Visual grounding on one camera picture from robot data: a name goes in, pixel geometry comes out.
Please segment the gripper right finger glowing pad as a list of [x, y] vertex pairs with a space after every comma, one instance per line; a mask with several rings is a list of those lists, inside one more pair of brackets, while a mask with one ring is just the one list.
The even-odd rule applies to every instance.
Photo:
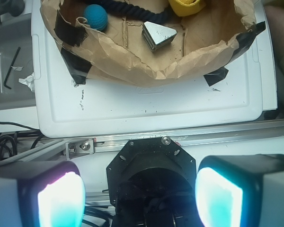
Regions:
[[284, 155], [206, 156], [195, 198], [206, 227], [284, 227]]

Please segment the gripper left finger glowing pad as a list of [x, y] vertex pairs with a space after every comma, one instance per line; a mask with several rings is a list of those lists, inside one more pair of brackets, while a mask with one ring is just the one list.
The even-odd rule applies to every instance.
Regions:
[[0, 162], [0, 227], [79, 227], [85, 200], [71, 161]]

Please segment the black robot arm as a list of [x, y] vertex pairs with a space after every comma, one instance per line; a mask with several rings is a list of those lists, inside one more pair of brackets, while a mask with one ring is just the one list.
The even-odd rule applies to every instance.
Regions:
[[0, 227], [284, 227], [284, 155], [115, 158], [106, 169], [115, 215], [86, 205], [71, 161], [0, 163]]

